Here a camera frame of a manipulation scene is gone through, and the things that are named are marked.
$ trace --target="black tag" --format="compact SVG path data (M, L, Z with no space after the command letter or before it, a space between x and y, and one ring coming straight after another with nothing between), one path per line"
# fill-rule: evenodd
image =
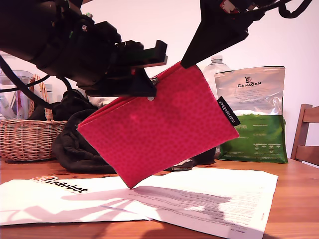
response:
M232 109L230 108L230 106L226 103L226 101L224 100L224 98L221 96L219 97L219 99L217 100L220 108L223 110L224 114L226 115L226 117L228 118L229 122L233 125L233 126L238 126L240 125L240 121L237 118L237 116L235 116L234 112L232 111Z

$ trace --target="wooden chair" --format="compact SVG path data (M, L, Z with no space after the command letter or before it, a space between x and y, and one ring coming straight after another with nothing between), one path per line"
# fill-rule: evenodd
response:
M319 106L302 104L291 159L319 165L319 146L305 146L309 123L319 123Z

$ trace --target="white paper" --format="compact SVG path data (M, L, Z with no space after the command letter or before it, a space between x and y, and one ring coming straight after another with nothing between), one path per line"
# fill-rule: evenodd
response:
M120 177L60 181L88 187L91 190L89 193L108 194L127 189ZM31 180L11 180L4 183L0 185L0 225L151 220L143 215L111 208L99 200L70 201L64 200L64 196L79 195Z
M110 207L231 239L261 239L278 177L261 171L194 168L141 182L108 195L88 193L68 200L101 200Z

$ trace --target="green bag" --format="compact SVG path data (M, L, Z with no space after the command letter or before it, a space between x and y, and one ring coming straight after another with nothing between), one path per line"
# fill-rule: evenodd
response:
M220 146L219 159L287 163L283 90L285 68L267 66L215 74L222 96L241 124L240 137Z
M282 115L237 116L239 138L221 145L221 160L287 163Z

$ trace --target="wooden table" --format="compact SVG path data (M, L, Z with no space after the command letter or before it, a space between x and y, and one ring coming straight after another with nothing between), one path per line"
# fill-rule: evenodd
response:
M279 176L264 239L319 239L319 169L289 160L289 164L217 161L207 167L262 170ZM1 161L1 183L55 175L59 179L105 175L73 174L56 161L6 163ZM1 239L213 239L158 221L25 224L0 227Z

